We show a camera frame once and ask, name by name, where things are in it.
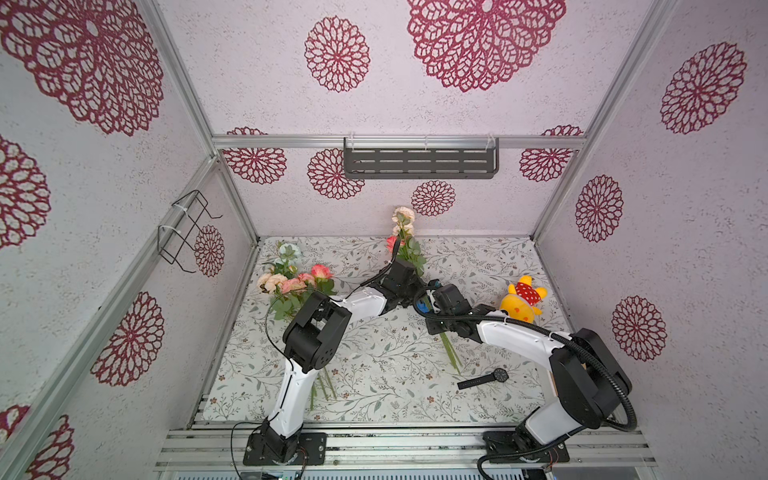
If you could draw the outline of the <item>dark grey wall shelf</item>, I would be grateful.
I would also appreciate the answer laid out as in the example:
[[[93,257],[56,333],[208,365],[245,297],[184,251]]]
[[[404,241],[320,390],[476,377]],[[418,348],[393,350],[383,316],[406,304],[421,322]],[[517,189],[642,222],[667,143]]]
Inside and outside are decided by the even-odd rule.
[[[493,137],[476,141],[343,141],[344,174],[356,180],[488,180],[500,169]]]

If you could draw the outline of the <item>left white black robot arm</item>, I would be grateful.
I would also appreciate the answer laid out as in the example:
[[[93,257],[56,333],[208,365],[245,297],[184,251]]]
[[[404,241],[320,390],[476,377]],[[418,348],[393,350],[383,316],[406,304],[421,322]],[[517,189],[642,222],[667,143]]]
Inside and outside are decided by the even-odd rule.
[[[305,410],[315,380],[337,353],[347,328],[408,306],[424,286],[416,266],[398,257],[345,297],[313,292],[288,324],[282,337],[285,371],[272,409],[248,437],[242,464],[320,465],[323,434],[302,435]]]

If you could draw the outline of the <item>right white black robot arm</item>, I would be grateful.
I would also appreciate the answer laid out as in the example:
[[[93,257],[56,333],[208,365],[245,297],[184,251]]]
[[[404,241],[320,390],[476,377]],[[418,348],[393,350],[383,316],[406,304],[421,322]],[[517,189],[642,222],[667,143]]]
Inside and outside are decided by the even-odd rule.
[[[497,307],[471,306],[458,288],[433,281],[419,287],[412,305],[432,334],[453,332],[480,344],[509,350],[547,369],[554,399],[530,413],[513,432],[486,434],[487,452],[477,461],[478,473],[489,476],[488,463],[536,462],[556,457],[574,435],[603,426],[632,432],[638,426],[629,399],[632,384],[594,331],[582,328],[559,333],[535,324],[535,300],[544,289],[524,278],[511,285]]]

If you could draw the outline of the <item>pink rose bouquet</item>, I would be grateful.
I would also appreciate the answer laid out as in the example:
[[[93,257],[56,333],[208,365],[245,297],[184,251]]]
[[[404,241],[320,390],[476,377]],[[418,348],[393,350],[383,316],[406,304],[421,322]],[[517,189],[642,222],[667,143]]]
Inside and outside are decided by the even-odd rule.
[[[302,251],[296,243],[278,241],[275,253],[275,258],[267,263],[268,270],[259,276],[256,285],[261,293],[270,296],[264,315],[265,335],[269,344],[282,353],[270,335],[270,316],[278,321],[292,321],[313,293],[333,296],[337,289],[335,276],[326,265],[314,264],[307,271],[299,268]]]
[[[394,227],[392,235],[387,239],[387,248],[393,252],[395,244],[398,244],[397,257],[411,263],[419,276],[424,274],[426,258],[422,254],[421,246],[414,236],[415,212],[408,207],[400,206],[394,209],[392,214]],[[439,338],[445,348],[451,366],[457,373],[460,372],[462,363],[457,352],[445,333],[440,333]]]

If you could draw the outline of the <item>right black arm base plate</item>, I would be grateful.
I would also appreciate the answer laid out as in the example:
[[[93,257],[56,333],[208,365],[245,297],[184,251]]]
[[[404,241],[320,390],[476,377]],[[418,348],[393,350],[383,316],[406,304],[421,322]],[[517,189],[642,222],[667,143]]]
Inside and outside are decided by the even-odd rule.
[[[486,431],[483,433],[487,454],[491,463],[567,463],[570,454],[563,443],[543,449],[543,444],[524,432],[513,430]]]

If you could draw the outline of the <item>floral patterned table mat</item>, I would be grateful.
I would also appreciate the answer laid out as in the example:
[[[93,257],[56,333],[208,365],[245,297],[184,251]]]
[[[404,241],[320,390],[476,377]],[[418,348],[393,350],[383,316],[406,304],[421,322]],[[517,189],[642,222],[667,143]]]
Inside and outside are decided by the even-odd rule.
[[[504,237],[427,237],[420,242],[428,278],[454,284],[472,304],[496,305],[508,286],[529,275],[549,283],[532,241]],[[252,279],[198,417],[207,422],[258,422],[271,413],[284,373],[268,342],[270,296]],[[270,316],[281,348],[285,322]],[[439,336],[411,308],[350,326],[318,376],[306,412],[310,422],[515,423],[544,405],[553,391],[536,363],[498,347],[447,334],[462,366],[451,366]],[[457,383],[503,368],[505,383],[458,390]]]

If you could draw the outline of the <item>yellow plush toy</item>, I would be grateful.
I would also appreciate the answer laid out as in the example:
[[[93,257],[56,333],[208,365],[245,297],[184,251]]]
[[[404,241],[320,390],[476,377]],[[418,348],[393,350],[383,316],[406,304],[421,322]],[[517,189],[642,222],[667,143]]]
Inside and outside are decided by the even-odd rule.
[[[507,295],[501,300],[499,309],[510,318],[533,324],[542,310],[538,307],[548,296],[548,290],[536,286],[534,279],[525,275],[508,286]]]

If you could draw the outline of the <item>black wristwatch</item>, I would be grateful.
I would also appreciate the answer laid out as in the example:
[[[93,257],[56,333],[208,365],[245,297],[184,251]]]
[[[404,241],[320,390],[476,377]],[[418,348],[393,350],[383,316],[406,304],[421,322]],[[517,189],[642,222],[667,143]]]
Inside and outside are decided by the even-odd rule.
[[[457,383],[458,390],[466,390],[489,383],[505,383],[509,379],[508,372],[503,368],[495,368],[490,373]]]

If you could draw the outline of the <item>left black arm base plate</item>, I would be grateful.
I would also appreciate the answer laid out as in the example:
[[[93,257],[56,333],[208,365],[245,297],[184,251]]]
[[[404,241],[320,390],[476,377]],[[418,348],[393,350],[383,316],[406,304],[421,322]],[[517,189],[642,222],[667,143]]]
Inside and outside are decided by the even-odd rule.
[[[245,466],[317,466],[325,463],[327,435],[296,433],[288,438],[253,432],[247,441]]]

